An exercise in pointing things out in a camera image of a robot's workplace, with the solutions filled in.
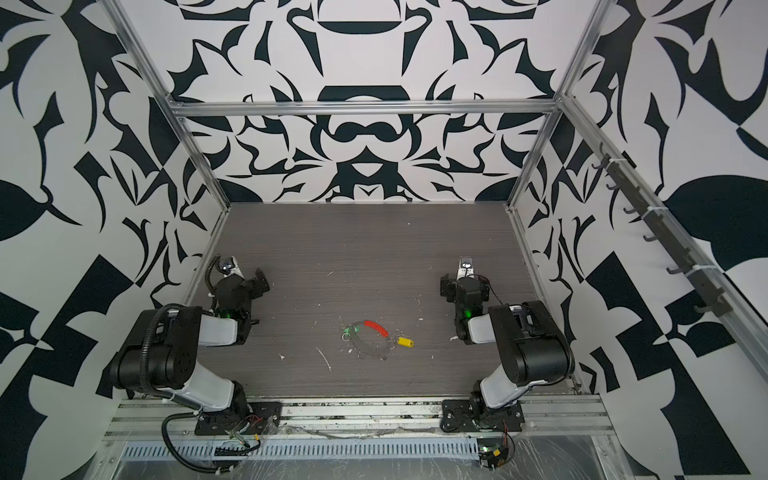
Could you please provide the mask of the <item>yellow key tag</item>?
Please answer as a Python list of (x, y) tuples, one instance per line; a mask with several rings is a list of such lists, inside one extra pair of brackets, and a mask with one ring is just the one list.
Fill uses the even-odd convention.
[(408, 339), (406, 337), (398, 337), (396, 339), (396, 344), (399, 346), (404, 346), (407, 348), (412, 348), (414, 346), (414, 341), (411, 339)]

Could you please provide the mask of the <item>red key tag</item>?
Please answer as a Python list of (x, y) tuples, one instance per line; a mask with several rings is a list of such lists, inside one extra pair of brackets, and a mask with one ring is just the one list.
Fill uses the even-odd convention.
[(383, 338), (388, 338), (389, 337), (389, 331), (386, 328), (384, 328), (382, 325), (380, 325), (380, 324), (378, 324), (376, 322), (373, 322), (373, 321), (370, 321), (370, 320), (365, 320), (363, 322), (363, 325), (368, 327), (368, 328), (370, 328), (370, 329), (375, 330)]

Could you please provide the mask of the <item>large wire keyring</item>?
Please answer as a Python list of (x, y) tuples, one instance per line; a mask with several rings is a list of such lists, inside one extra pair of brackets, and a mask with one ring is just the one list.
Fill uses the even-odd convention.
[[(388, 338), (383, 338), (380, 336), (375, 330), (370, 329), (363, 325), (363, 321), (358, 321), (353, 324), (359, 324), (360, 330), (357, 333), (353, 333), (350, 336), (344, 335), (343, 330), (348, 327), (344, 327), (342, 330), (341, 338), (343, 341), (350, 343), (354, 349), (357, 351), (360, 355), (366, 355), (374, 358), (378, 358), (379, 360), (386, 360), (387, 355), (391, 350), (393, 350), (396, 346), (396, 340), (390, 335)], [(375, 340), (366, 340), (363, 335), (367, 332), (374, 332), (376, 339)]]

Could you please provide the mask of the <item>green key tag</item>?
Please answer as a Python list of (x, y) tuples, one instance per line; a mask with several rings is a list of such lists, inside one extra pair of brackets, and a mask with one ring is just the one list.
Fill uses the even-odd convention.
[(353, 324), (353, 325), (350, 325), (350, 326), (346, 327), (343, 330), (343, 334), (347, 335), (347, 336), (350, 336), (353, 333), (357, 333), (359, 330), (360, 330), (360, 325), (359, 324)]

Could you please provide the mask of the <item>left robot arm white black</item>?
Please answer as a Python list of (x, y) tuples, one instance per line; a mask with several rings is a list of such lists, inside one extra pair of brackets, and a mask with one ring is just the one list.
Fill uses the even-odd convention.
[(109, 365), (109, 380), (206, 414), (248, 416), (242, 385), (203, 366), (198, 352), (245, 344), (258, 323), (252, 303), (269, 290), (262, 270), (246, 279), (234, 268), (212, 286), (209, 310), (169, 304), (141, 312)]

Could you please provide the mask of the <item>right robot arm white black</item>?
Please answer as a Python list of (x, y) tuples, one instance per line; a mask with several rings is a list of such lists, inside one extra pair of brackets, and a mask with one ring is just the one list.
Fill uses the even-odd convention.
[(514, 405), (534, 387), (555, 385), (572, 375), (572, 350), (542, 301), (485, 307), (491, 283), (476, 274), (457, 279), (444, 275), (439, 293), (454, 305), (459, 340), (497, 347), (500, 365), (476, 383), (470, 397), (476, 419)]

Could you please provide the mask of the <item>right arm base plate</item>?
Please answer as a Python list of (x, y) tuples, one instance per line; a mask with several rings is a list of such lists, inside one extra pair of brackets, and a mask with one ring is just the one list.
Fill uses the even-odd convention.
[(519, 404), (483, 410), (470, 400), (443, 400), (440, 429), (445, 433), (521, 432), (525, 417)]

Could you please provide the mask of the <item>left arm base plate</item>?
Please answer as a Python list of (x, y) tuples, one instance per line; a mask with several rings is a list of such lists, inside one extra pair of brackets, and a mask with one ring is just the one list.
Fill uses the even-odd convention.
[(265, 434), (280, 425), (282, 406), (279, 401), (257, 401), (249, 402), (241, 410), (203, 412), (194, 433), (197, 436), (225, 435), (232, 431), (243, 435)]

